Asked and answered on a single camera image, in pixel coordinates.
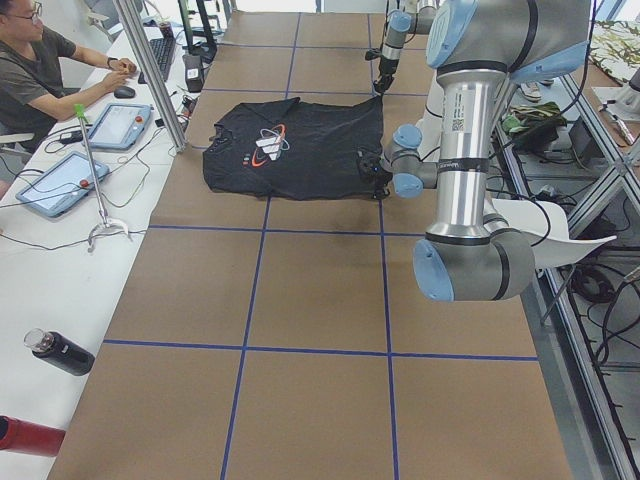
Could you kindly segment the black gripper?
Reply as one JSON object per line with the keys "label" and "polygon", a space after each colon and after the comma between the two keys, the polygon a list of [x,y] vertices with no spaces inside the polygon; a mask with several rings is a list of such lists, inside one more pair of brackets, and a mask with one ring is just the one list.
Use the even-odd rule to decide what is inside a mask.
{"label": "black gripper", "polygon": [[360,179],[364,183],[373,184],[372,197],[376,200],[384,200],[390,195],[388,184],[391,181],[391,173],[386,171],[380,157],[367,150],[357,150],[356,165]]}
{"label": "black gripper", "polygon": [[398,66],[398,50],[384,47],[374,50],[374,57],[379,59],[379,75],[374,82],[374,90],[384,94],[392,85]]}

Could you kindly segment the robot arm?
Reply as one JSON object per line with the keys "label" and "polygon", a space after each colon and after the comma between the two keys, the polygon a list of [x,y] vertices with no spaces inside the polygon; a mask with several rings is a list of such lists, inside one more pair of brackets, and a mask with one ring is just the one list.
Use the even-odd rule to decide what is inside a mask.
{"label": "robot arm", "polygon": [[404,1],[402,8],[386,14],[381,44],[365,54],[366,61],[378,61],[373,90],[384,95],[391,87],[404,45],[417,35],[428,35],[444,1]]}
{"label": "robot arm", "polygon": [[439,157],[421,159],[423,128],[405,124],[381,158],[397,195],[437,192],[434,222],[413,250],[422,294],[433,301],[502,300],[519,295],[535,270],[527,237],[511,227],[486,192],[489,148],[502,83],[569,74],[586,60],[587,1],[423,1],[390,11],[381,45],[378,93],[393,81],[406,38],[426,35],[427,64],[443,93]]}

